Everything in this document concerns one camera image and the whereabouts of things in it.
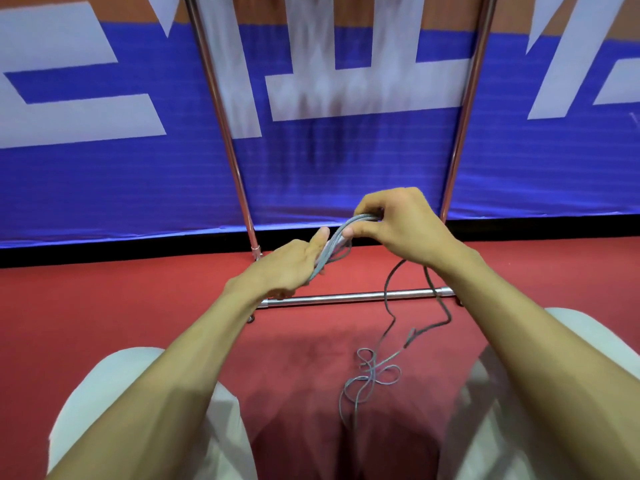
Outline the person's left hand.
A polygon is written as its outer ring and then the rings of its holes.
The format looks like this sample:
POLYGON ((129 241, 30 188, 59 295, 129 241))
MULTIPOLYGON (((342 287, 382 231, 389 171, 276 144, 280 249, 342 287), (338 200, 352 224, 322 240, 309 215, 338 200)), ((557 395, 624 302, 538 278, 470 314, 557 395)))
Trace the person's left hand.
POLYGON ((306 263, 308 243, 295 239, 258 259, 227 282, 225 293, 256 301, 292 296, 308 283, 315 269, 315 265, 306 263))

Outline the person's white trousers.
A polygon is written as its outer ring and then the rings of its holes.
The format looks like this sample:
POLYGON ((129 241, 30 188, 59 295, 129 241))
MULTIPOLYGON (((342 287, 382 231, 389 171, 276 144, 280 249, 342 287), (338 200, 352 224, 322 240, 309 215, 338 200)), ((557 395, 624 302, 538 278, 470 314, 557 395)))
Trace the person's white trousers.
MULTIPOLYGON (((49 436, 46 480, 259 480, 238 398, 210 366, 195 387, 163 371, 164 349, 102 359, 71 393, 49 436)), ((583 480, 525 412, 491 347, 478 357, 447 427, 435 480, 583 480)))

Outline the person's left forearm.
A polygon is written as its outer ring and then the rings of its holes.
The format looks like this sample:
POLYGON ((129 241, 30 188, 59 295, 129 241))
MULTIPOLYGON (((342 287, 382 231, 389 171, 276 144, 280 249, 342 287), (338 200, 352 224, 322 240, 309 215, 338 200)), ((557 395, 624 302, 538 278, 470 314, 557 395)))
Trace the person's left forearm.
POLYGON ((224 290, 92 423, 45 480, 175 480, 221 367, 259 303, 224 290))

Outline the blue and white banner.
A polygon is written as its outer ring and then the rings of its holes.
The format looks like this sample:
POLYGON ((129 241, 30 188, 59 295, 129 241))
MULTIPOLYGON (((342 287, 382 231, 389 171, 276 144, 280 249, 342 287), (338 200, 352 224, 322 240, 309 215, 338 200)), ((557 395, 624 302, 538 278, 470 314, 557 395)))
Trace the blue and white banner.
MULTIPOLYGON (((258 230, 442 194, 481 0, 204 0, 258 230)), ((498 0, 450 219, 640 215, 640 0, 498 0)), ((245 230, 184 0, 0 0, 0 249, 245 230)))

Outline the person's right hand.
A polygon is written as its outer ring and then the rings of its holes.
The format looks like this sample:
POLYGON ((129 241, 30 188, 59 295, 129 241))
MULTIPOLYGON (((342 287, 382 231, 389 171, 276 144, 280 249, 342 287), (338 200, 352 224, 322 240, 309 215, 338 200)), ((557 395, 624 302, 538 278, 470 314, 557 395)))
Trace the person's right hand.
POLYGON ((443 276, 479 260, 476 250, 457 240, 416 187, 398 187, 367 194, 356 215, 377 214, 385 224, 378 241, 399 258, 427 266, 443 276))

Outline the chrome metal stand frame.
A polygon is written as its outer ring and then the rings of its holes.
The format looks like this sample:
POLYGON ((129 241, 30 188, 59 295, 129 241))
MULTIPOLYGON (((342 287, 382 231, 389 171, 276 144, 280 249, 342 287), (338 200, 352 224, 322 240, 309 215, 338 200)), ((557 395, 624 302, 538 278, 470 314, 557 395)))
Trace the chrome metal stand frame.
MULTIPOLYGON (((460 159, 465 144, 468 124, 472 107, 475 101, 477 85, 481 74, 482 63, 486 52, 486 47, 491 33, 492 22, 495 15, 495 8, 498 0, 481 0, 479 14, 477 18, 476 39, 474 53, 471 56, 469 69, 467 71, 467 81, 462 94, 462 106, 458 117, 458 125, 456 136, 454 139, 454 147, 449 161, 447 177, 444 184, 442 194, 441 220, 445 221, 451 207, 452 193, 454 183, 458 174, 460 159)), ((241 166, 237 158, 236 145, 232 138, 230 118, 227 108, 223 101, 222 90, 220 87, 220 79, 217 73, 217 62, 212 54, 213 43, 221 41, 221 37, 217 35, 209 35, 204 15, 204 0, 184 0, 186 10, 190 22, 193 27, 194 35, 198 45, 198 50, 202 58, 205 78, 209 90, 211 92, 212 103, 216 118, 220 127, 220 132, 225 146, 225 153, 228 160, 229 169, 231 170, 236 194, 246 227, 246 233, 249 239, 251 252, 254 260, 259 260, 263 254, 260 247, 259 239, 255 230, 250 204, 246 195, 243 174, 241 166)), ((257 307, 258 310, 276 309, 276 308, 293 308, 302 306, 320 306, 320 305, 345 305, 354 303, 384 303, 386 310, 389 312, 390 301, 400 301, 409 299, 427 299, 434 298, 442 306, 446 315, 450 313, 444 299, 452 298, 458 306, 463 306, 461 300, 450 287, 436 287, 428 277, 428 287, 426 289, 412 290, 389 290, 389 284, 393 275, 404 264, 402 261, 397 264, 389 273, 383 290, 380 292, 359 292, 347 294, 332 294, 321 296, 302 296, 292 298, 268 298, 257 307)))

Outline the person's right forearm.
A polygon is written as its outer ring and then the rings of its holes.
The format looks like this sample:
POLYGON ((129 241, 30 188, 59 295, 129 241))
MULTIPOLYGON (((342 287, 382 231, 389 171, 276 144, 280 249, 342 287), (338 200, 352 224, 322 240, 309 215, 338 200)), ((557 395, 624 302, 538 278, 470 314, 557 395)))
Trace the person's right forearm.
POLYGON ((436 480, 640 480, 640 355, 585 313, 539 306, 464 245, 435 270, 488 341, 436 480))

